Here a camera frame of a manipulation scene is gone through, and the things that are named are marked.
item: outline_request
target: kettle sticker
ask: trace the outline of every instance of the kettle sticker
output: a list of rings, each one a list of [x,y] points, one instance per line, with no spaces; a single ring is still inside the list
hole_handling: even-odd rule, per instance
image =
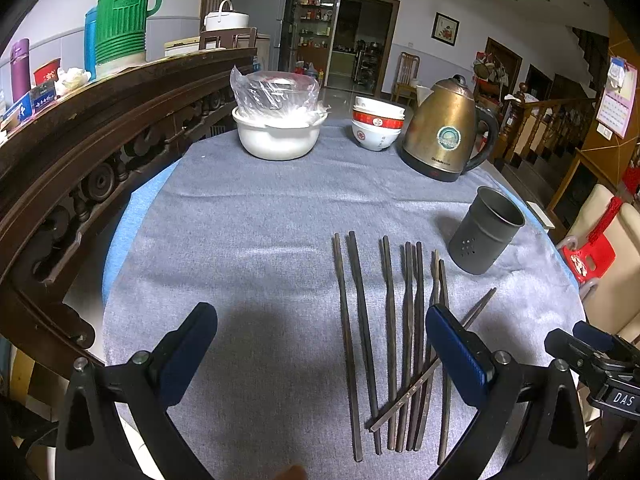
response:
[[[438,131],[438,144],[448,152],[455,150],[460,145],[460,132],[453,126],[443,126]]]

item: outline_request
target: purple thermos bottle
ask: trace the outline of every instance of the purple thermos bottle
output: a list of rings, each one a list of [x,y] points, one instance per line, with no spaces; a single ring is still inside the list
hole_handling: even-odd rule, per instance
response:
[[[14,103],[31,90],[29,70],[29,40],[23,38],[11,47],[11,90]]]

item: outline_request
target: tablecloth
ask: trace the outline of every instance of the tablecloth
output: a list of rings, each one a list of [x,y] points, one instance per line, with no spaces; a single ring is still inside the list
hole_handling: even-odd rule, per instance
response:
[[[376,456],[363,428],[365,459],[353,461],[335,232],[354,230],[358,238],[380,405],[388,400],[380,257],[385,234],[392,247],[399,364],[401,252],[408,240],[422,242],[427,262],[431,250],[440,251],[450,307],[459,319],[489,288],[498,288],[473,326],[492,351],[547,365],[547,332],[571,330],[584,319],[575,283],[530,216],[487,273],[472,276],[457,268],[446,242],[478,186],[498,183],[482,169],[455,183],[428,179],[404,165],[398,146],[369,152],[341,121],[322,127],[303,158],[270,162],[249,155],[237,133],[229,132],[191,146],[146,212],[106,305],[107,362],[153,349],[199,301],[216,307],[218,334],[182,402],[169,409],[214,478],[266,479],[291,463],[322,480],[424,479],[436,469],[440,370],[422,450]],[[370,413],[356,296],[342,247],[364,423]],[[425,276],[427,295],[431,285]],[[474,413],[454,389],[449,450]],[[522,413],[517,410],[485,475],[500,468]],[[131,421],[126,410],[123,415]]]

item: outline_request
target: screw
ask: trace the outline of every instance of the screw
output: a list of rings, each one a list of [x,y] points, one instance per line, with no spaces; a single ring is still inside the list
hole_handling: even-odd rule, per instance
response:
[[[133,364],[143,365],[144,363],[149,361],[149,356],[150,354],[146,350],[139,350],[132,355],[131,361],[133,362]]]
[[[508,365],[511,362],[511,356],[504,350],[498,350],[494,357],[501,365]]]
[[[561,372],[565,372],[569,369],[569,363],[567,363],[567,361],[565,361],[564,359],[556,359],[554,360],[554,364],[556,365],[556,368]]]
[[[74,370],[78,372],[82,372],[84,370],[84,367],[87,366],[88,364],[89,364],[89,361],[87,360],[86,357],[79,357],[74,361]]]

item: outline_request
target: red container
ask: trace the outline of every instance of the red container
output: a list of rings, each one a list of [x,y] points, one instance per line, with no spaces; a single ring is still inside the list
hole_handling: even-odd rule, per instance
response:
[[[52,59],[47,64],[44,64],[39,69],[37,69],[33,76],[36,79],[36,86],[41,85],[45,81],[49,79],[53,79],[53,81],[58,80],[58,69],[60,68],[60,58]]]

